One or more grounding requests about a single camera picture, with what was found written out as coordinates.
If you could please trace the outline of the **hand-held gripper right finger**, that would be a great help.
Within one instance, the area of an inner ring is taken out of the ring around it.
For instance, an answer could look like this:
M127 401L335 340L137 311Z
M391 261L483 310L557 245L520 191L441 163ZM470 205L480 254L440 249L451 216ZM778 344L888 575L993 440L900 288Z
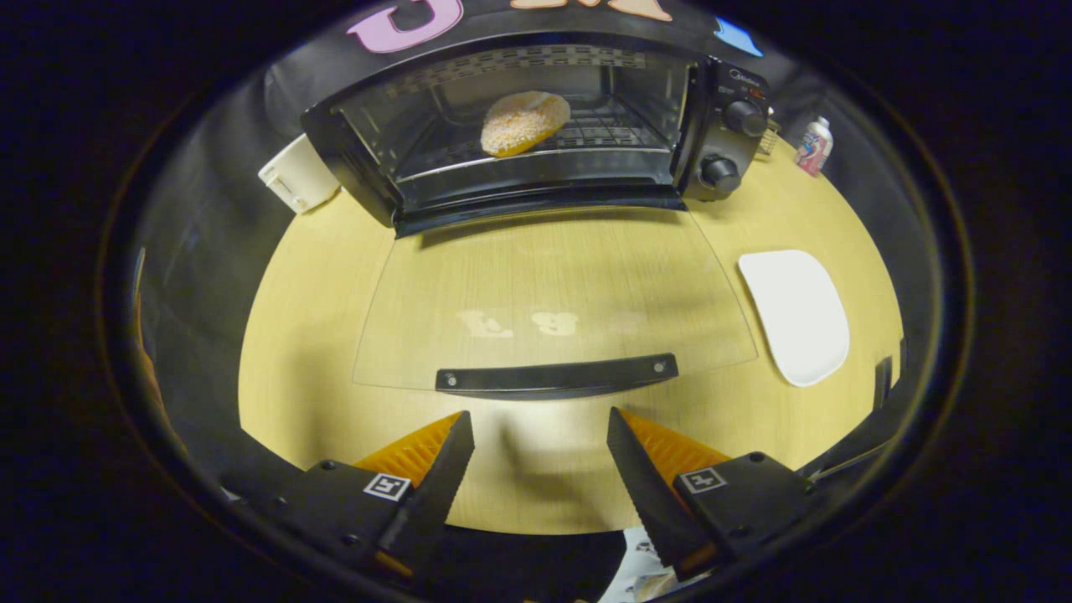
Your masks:
M729 457L617 407L606 446L655 553L680 580L754 556L820 505L817 484L762 451Z

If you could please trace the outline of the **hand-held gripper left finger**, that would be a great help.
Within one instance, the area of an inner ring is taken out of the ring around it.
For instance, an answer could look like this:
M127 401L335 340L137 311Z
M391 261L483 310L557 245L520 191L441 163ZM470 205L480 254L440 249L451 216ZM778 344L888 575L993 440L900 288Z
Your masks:
M324 459L242 497L338 564L412 580L436 550L474 451L463 410L360 461Z

